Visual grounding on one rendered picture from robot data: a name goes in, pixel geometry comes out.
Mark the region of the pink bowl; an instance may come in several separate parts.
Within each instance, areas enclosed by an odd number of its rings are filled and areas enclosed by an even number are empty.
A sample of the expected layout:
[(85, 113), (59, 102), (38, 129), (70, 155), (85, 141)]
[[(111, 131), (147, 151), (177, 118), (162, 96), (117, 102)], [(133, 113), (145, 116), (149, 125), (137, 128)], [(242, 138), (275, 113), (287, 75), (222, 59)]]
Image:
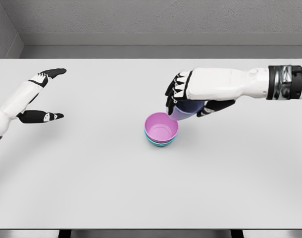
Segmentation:
[(144, 123), (145, 134), (155, 143), (168, 143), (176, 137), (178, 130), (178, 122), (163, 112), (149, 115)]

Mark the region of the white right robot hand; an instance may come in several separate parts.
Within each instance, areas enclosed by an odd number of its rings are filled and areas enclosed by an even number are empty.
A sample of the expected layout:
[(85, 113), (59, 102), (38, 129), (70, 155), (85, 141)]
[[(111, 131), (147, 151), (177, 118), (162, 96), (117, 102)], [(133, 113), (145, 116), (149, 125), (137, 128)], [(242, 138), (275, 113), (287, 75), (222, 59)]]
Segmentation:
[(207, 116), (235, 104), (240, 97), (239, 71), (225, 68), (196, 68), (178, 73), (166, 89), (165, 106), (171, 116), (179, 102), (200, 101), (197, 117)]

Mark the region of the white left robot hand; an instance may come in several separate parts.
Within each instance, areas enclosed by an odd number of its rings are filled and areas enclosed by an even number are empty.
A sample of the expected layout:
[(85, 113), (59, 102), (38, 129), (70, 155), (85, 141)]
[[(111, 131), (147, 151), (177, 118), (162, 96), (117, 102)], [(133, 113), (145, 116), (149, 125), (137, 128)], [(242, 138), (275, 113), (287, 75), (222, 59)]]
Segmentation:
[(61, 113), (27, 110), (27, 106), (39, 95), (40, 91), (58, 75), (66, 73), (65, 68), (48, 69), (23, 82), (2, 104), (1, 110), (10, 119), (18, 118), (22, 123), (45, 123), (64, 117)]

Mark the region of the teal bowl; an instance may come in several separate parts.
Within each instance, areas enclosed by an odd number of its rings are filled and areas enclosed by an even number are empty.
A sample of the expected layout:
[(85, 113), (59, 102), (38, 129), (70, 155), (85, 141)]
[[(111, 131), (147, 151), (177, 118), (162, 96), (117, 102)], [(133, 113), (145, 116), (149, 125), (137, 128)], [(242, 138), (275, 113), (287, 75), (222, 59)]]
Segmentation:
[(144, 131), (144, 135), (145, 135), (145, 137), (147, 138), (147, 140), (148, 140), (152, 145), (157, 146), (157, 147), (165, 147), (165, 146), (169, 145), (170, 143), (172, 143), (172, 142), (176, 139), (176, 136), (175, 136), (175, 137), (173, 137), (171, 140), (169, 140), (168, 142), (165, 142), (165, 143), (158, 143), (158, 142), (152, 141), (152, 140), (148, 137), (148, 135), (147, 135), (147, 133), (146, 133), (145, 131)]

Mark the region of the lavender purple cup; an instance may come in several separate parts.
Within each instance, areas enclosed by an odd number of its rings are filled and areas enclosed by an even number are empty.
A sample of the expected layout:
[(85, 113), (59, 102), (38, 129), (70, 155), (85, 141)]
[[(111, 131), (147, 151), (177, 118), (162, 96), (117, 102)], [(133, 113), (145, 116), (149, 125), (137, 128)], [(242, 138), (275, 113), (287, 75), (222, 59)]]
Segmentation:
[(184, 100), (179, 101), (175, 104), (173, 112), (169, 115), (169, 118), (175, 121), (187, 119), (196, 115), (205, 104), (205, 101), (196, 101), (196, 100)]

